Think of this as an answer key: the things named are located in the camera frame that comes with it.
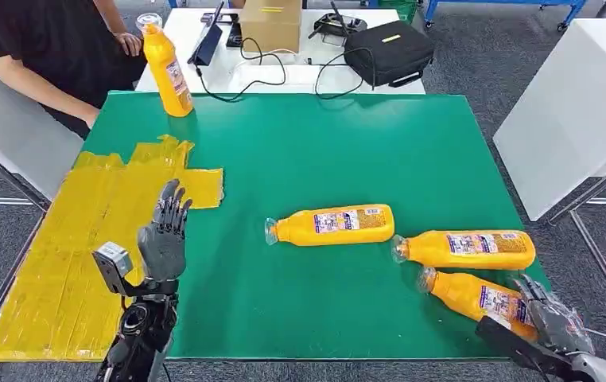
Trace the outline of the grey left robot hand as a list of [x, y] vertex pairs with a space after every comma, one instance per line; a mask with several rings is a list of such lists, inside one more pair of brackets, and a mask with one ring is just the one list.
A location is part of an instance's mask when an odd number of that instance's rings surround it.
[[152, 220], [138, 230], [138, 250], [148, 279], [172, 281], [185, 271], [185, 225], [192, 199], [184, 199], [184, 194], [179, 180], [165, 183]]

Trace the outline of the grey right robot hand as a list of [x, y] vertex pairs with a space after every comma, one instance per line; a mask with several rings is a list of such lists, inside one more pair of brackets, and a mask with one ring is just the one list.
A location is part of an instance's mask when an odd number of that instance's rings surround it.
[[529, 275], [520, 274], [514, 283], [538, 332], [541, 345], [559, 354], [595, 354], [585, 324], [575, 309], [566, 306], [555, 293]]

